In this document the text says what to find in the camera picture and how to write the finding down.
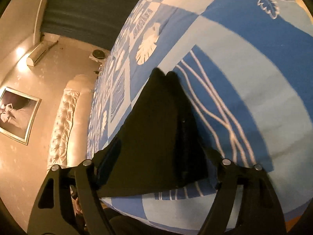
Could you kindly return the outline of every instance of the white leaf motif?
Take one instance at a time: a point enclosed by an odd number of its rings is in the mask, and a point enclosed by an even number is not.
[[[98,111],[98,119],[100,119],[101,109],[102,109],[102,104],[99,102],[99,107],[97,107],[97,111]]]
[[[123,31],[123,33],[122,33],[122,35],[121,35],[121,38],[124,37],[124,35],[125,35],[125,33],[126,33],[126,30],[127,30],[127,28],[124,29],[124,31]]]
[[[156,49],[157,45],[155,43],[159,39],[159,28],[160,23],[154,23],[143,35],[143,40],[136,54],[138,65],[144,64]]]
[[[276,19],[280,13],[279,7],[276,1],[271,0],[259,0],[257,3],[260,8],[270,15],[272,19]]]
[[[107,112],[104,111],[103,118],[102,118],[102,126],[101,126],[101,137],[103,136],[103,132],[106,126],[106,119],[107,119]]]
[[[110,68],[109,68],[109,70],[111,70],[112,69],[112,66],[114,65],[114,57],[112,57],[112,59],[111,59],[111,63],[110,63]]]
[[[124,54],[125,54],[125,50],[122,50],[118,60],[117,60],[117,63],[116,63],[116,67],[115,67],[115,71],[117,71],[120,66],[121,66],[121,63],[122,63],[122,60],[123,60],[123,57],[124,57]]]

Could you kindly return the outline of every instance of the light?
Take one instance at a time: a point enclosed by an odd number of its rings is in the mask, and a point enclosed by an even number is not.
[[[25,54],[25,49],[23,49],[23,48],[17,48],[17,49],[16,49],[16,54],[17,54],[19,57],[21,57],[22,55]]]
[[[17,64],[18,71],[20,71],[20,72],[25,72],[25,71],[29,70],[29,67],[27,66],[27,63],[26,63],[26,59],[27,59],[28,56],[29,56],[29,53],[25,54],[25,55],[18,61],[18,64]]]

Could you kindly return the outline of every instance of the blue bedspread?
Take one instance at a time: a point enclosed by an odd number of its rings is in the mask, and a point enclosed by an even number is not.
[[[262,164],[286,221],[297,217],[313,197],[312,24],[302,0],[140,0],[96,82],[87,156],[118,132],[152,69],[173,70],[207,143],[239,165]],[[196,234],[213,184],[104,201],[147,224]],[[238,208],[236,201],[228,228]]]

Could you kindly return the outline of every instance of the picture frame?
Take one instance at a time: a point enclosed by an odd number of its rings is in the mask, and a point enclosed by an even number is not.
[[[0,97],[0,132],[28,145],[41,99],[5,87]]]

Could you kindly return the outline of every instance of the dark blue curtain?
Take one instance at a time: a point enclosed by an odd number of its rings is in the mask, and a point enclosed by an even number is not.
[[[138,0],[48,0],[42,32],[111,50]]]

